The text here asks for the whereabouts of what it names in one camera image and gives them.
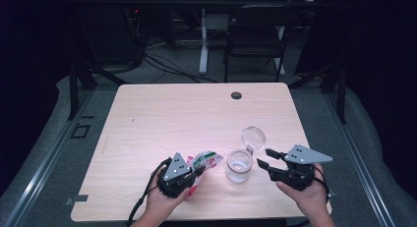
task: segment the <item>office chair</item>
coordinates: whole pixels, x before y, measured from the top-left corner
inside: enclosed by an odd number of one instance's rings
[[[284,6],[247,5],[232,11],[227,22],[224,81],[227,83],[229,56],[232,56],[268,58],[266,64],[272,58],[280,58],[275,78],[278,82],[289,30],[296,22],[295,11]],[[282,37],[277,27],[284,27]]]

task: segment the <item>black round hole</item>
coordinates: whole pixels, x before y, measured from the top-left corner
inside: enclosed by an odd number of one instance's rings
[[[238,99],[242,98],[242,93],[234,91],[234,92],[232,92],[231,96],[232,96],[233,99],[238,100]]]

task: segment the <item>transparent cup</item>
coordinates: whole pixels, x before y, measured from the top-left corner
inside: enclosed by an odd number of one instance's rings
[[[242,142],[245,144],[246,149],[251,153],[254,151],[260,151],[264,149],[267,138],[264,132],[257,127],[248,127],[242,131]]]
[[[252,169],[253,158],[245,149],[232,150],[227,156],[227,178],[236,184],[248,180],[249,171]]]

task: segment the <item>black mat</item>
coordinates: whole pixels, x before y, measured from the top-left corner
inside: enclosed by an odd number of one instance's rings
[[[73,207],[64,204],[66,198],[72,198],[79,192],[114,96],[115,90],[97,90],[93,94],[89,105],[81,114],[78,126],[67,138],[61,157],[34,203],[24,226],[125,226],[125,221],[74,222],[70,217]],[[325,169],[328,184],[338,192],[331,201],[332,217],[336,225],[380,226],[347,156],[346,143],[330,115],[324,97],[317,90],[292,91],[292,96],[311,148],[334,159],[333,163],[325,164]],[[288,223],[303,220],[288,219]],[[277,224],[284,223],[281,221],[257,220],[257,224],[249,221],[222,224],[278,226]],[[166,222],[162,226],[179,226],[178,224],[180,222]],[[199,226],[196,222],[187,224],[181,226]],[[221,226],[220,222],[211,224]]]

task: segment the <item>snack bag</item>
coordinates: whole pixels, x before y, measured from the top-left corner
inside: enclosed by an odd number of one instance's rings
[[[200,154],[198,154],[196,157],[188,156],[187,158],[187,165],[191,167],[193,170],[200,168],[202,166],[205,166],[205,172],[203,175],[198,176],[196,180],[194,181],[193,186],[190,188],[190,192],[188,193],[188,197],[193,194],[193,192],[196,190],[199,183],[202,181],[203,176],[206,174],[206,171],[210,168],[215,167],[223,157],[214,151],[204,151]]]

